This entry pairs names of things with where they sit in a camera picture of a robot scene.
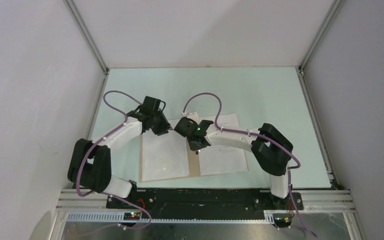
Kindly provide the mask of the printed white paper sheet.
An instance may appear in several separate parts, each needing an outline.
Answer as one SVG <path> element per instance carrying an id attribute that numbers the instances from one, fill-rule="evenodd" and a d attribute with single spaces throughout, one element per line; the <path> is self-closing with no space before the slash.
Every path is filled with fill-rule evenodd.
<path id="1" fill-rule="evenodd" d="M 232 174 L 248 171 L 243 149 L 224 145 L 212 145 L 198 151 L 202 176 Z"/>

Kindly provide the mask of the brown cardboard folder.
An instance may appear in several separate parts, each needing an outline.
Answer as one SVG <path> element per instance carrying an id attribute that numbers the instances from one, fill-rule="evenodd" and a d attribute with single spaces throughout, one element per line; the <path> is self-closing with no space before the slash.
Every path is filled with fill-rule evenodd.
<path id="1" fill-rule="evenodd" d="M 141 146 L 141 152 L 142 152 L 142 136 L 140 140 L 140 146 Z M 200 174 L 200 163 L 199 163 L 199 156 L 198 156 L 198 151 L 192 151 L 190 150 L 189 144 L 186 140 L 186 148 L 187 148 L 187 156 L 188 156 L 188 164 L 189 164 L 189 175 L 186 177 L 180 177 L 176 179 L 181 179 L 181 178 L 194 178 L 194 177 L 202 177 L 205 175 Z M 141 153 L 140 153 L 140 170 L 139 170 L 139 180 L 141 181 Z"/>

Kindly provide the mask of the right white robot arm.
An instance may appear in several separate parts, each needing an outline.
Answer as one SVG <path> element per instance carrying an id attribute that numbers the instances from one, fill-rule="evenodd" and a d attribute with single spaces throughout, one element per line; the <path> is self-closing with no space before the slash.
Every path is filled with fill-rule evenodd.
<path id="1" fill-rule="evenodd" d="M 187 139 L 192 151 L 225 146 L 251 152 L 260 168 L 269 174 L 271 204 L 277 209 L 290 204 L 293 145 L 273 125 L 265 123 L 256 130 L 248 130 L 224 127 L 212 120 L 182 117 L 174 131 Z"/>

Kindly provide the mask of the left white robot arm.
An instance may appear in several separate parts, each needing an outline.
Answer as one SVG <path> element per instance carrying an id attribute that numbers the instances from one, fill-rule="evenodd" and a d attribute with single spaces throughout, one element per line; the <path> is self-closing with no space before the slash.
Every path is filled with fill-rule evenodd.
<path id="1" fill-rule="evenodd" d="M 67 179 L 78 187 L 99 194 L 118 196 L 125 208 L 133 208 L 138 194 L 135 183 L 112 173 L 112 155 L 126 143 L 147 131 L 156 136 L 167 134 L 172 127 L 163 111 L 166 103 L 146 96 L 134 110 L 124 113 L 124 120 L 110 132 L 95 140 L 76 141 L 68 167 Z"/>

